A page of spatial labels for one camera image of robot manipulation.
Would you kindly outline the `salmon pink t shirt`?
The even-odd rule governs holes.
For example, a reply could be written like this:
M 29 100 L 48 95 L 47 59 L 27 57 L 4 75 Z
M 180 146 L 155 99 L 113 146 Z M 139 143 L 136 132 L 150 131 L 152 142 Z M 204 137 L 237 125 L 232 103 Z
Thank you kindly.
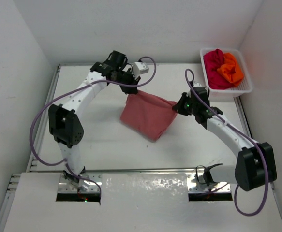
M 120 120 L 152 141 L 157 141 L 177 116 L 175 101 L 138 91 L 129 94 Z

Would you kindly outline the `orange t shirt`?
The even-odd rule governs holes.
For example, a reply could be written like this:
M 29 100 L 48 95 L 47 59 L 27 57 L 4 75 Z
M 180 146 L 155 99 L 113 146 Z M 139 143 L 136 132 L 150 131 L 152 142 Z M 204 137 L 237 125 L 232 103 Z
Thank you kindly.
M 223 78 L 225 89 L 238 87 L 244 80 L 241 66 L 231 53 L 223 53 L 223 63 L 217 73 Z

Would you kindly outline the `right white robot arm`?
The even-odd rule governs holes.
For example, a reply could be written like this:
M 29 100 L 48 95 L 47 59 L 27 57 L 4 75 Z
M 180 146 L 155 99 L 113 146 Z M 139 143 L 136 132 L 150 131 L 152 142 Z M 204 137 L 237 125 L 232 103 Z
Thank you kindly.
M 239 185 L 250 191 L 277 179 L 273 147 L 259 143 L 243 134 L 232 125 L 223 112 L 210 106 L 209 94 L 198 82 L 189 82 L 191 90 L 183 92 L 173 111 L 184 116 L 194 116 L 196 122 L 215 134 L 235 155 L 234 166 L 218 163 L 204 169 L 202 184 L 207 186 L 217 182 Z

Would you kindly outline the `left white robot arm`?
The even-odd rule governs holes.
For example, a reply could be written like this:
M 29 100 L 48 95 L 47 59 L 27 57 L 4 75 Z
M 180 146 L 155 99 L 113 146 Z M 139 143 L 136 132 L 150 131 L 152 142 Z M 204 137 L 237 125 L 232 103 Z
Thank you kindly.
M 81 161 L 79 143 L 84 136 L 80 118 L 85 108 L 107 85 L 107 81 L 120 83 L 126 93 L 137 93 L 140 75 L 148 72 L 148 66 L 142 61 L 133 63 L 128 69 L 124 54 L 113 51 L 104 62 L 96 62 L 87 77 L 78 87 L 79 92 L 69 94 L 68 99 L 60 105 L 52 104 L 48 109 L 49 131 L 58 143 L 67 167 L 64 177 L 79 183 L 79 176 L 85 167 Z

